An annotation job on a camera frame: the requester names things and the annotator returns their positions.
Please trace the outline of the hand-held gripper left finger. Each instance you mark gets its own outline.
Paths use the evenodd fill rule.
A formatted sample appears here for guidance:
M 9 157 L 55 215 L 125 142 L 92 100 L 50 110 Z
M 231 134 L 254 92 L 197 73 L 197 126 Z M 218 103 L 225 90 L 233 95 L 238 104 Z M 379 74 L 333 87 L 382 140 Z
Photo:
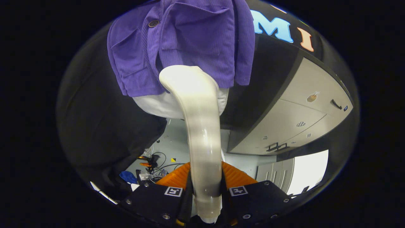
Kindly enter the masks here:
M 124 211 L 158 228 L 188 228 L 193 204 L 190 163 L 164 177 L 140 177 L 133 191 L 121 201 Z

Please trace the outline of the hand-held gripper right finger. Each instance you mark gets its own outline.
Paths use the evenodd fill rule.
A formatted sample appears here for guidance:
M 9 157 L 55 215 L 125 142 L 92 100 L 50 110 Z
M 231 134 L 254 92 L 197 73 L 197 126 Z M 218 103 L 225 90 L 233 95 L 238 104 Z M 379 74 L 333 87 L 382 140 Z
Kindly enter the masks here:
M 292 198 L 274 183 L 258 182 L 226 162 L 221 165 L 220 219 L 224 227 L 259 227 L 287 212 Z

